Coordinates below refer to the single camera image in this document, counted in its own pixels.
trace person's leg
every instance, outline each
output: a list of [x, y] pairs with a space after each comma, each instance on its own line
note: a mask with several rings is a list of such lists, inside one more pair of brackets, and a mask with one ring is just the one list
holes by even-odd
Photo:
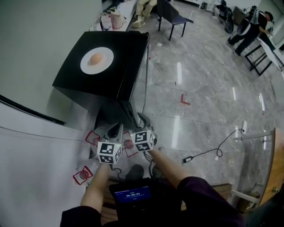
[[142, 12], [142, 15], [144, 17], [150, 17], [150, 13], [155, 5], [157, 5], [157, 0], [150, 0], [150, 2], [146, 5], [145, 10]]
[[136, 13], [135, 13], [136, 16], [142, 16], [144, 5], [147, 2], [150, 2], [150, 0], [139, 0], [138, 1], [137, 6], [136, 6]]
[[138, 28], [138, 27], [142, 27], [145, 22], [144, 22], [144, 16], [143, 16], [143, 9], [144, 9], [144, 5], [150, 2], [150, 0], [139, 0], [136, 6], [136, 14], [135, 16], [137, 16], [137, 20], [132, 24], [133, 27]]
[[237, 42], [239, 42], [240, 40], [242, 40], [244, 38], [244, 36], [240, 36], [240, 35], [235, 35], [233, 38], [231, 38], [228, 43], [230, 45], [235, 45]]
[[246, 35], [244, 40], [240, 43], [240, 45], [236, 48], [235, 53], [237, 55], [241, 55], [243, 50], [247, 48], [252, 42], [257, 38], [254, 34]]

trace white box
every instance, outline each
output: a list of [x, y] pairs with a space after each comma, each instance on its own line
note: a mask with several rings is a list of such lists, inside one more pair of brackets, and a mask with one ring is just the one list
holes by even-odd
[[131, 134], [132, 143], [138, 151], [149, 151], [153, 149], [154, 135], [151, 130]]
[[121, 144], [98, 142], [98, 157], [100, 163], [116, 164], [121, 154]]

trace shoe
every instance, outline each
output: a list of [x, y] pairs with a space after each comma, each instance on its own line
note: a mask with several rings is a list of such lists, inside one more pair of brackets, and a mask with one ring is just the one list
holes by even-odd
[[138, 28], [142, 27], [145, 24], [144, 17], [138, 16], [137, 20], [132, 24], [133, 27]]
[[241, 57], [240, 55], [238, 55], [235, 51], [233, 51], [233, 54], [234, 54], [235, 56], [237, 56], [238, 59], [242, 59], [242, 57]]
[[234, 47], [235, 46], [234, 44], [230, 44], [229, 41], [227, 41], [227, 45], [228, 45], [228, 47]]

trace power adapter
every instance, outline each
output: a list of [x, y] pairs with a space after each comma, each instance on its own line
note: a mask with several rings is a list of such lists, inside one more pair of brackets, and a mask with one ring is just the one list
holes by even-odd
[[187, 163], [187, 162], [191, 161], [192, 159], [193, 159], [193, 157], [192, 157], [192, 156], [189, 156], [189, 157], [187, 157], [187, 158], [184, 158], [184, 159], [182, 160], [182, 162], [183, 162], [183, 163]]

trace red floor marking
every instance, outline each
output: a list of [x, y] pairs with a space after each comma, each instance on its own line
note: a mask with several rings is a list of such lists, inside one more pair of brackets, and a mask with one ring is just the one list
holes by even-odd
[[181, 95], [181, 103], [190, 106], [190, 103], [189, 103], [189, 102], [183, 101], [183, 96], [184, 96], [184, 94]]

